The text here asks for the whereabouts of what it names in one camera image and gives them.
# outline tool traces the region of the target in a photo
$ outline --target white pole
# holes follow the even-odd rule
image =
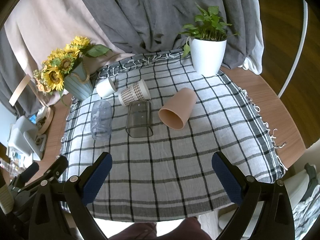
[[[281,88],[279,94],[278,94],[278,97],[280,98],[282,96],[282,94],[284,93],[285,89],[287,88],[291,78],[292,78],[292,75],[297,67],[297,64],[299,62],[299,59],[300,59],[300,55],[301,55],[301,52],[302,52],[302,48],[303,48],[303,44],[304,44],[304,40],[306,38],[306,34],[307,34],[307,26],[308,26],[308,4],[305,0],[303,0],[303,26],[302,26],[302,34],[301,34],[301,40],[300,40],[300,44],[299,44],[299,48],[298,48],[298,52],[297,52],[297,55],[296,55],[296,58],[293,62],[293,65],[292,65],[292,68],[290,70],[290,73],[283,85],[283,87]]]

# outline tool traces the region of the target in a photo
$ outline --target cup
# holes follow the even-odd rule
[[[183,88],[159,110],[159,118],[166,126],[181,130],[188,121],[195,104],[196,93],[189,88]]]
[[[143,79],[123,90],[118,97],[123,106],[128,106],[133,101],[151,99],[150,92]]]
[[[93,140],[108,141],[111,135],[111,104],[102,99],[93,104],[91,110],[91,135]]]
[[[98,83],[96,90],[98,95],[102,98],[106,98],[116,92],[115,85],[113,84],[111,78],[106,78]]]
[[[153,135],[151,128],[151,104],[148,100],[133,101],[129,104],[125,130],[133,138]]]

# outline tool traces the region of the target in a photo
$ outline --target green plant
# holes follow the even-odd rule
[[[190,37],[209,41],[224,41],[230,37],[227,36],[226,26],[231,26],[232,24],[224,22],[222,17],[218,16],[219,6],[209,6],[208,11],[202,9],[197,3],[196,6],[201,12],[201,14],[195,16],[195,22],[197,22],[197,25],[183,25],[182,29],[186,29],[187,31],[181,32],[180,34],[188,34]],[[185,57],[190,52],[188,41],[184,45],[183,49],[184,52],[182,57]]]

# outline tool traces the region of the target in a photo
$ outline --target pink cup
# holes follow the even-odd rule
[[[181,130],[188,121],[195,104],[196,93],[189,88],[183,88],[159,110],[159,118],[166,126]]]

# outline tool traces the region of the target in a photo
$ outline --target glass cup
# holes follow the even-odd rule
[[[108,141],[111,135],[112,109],[106,100],[93,104],[91,111],[91,135],[93,140]]]
[[[151,128],[151,103],[148,100],[133,101],[129,104],[125,130],[133,138],[153,135]]]

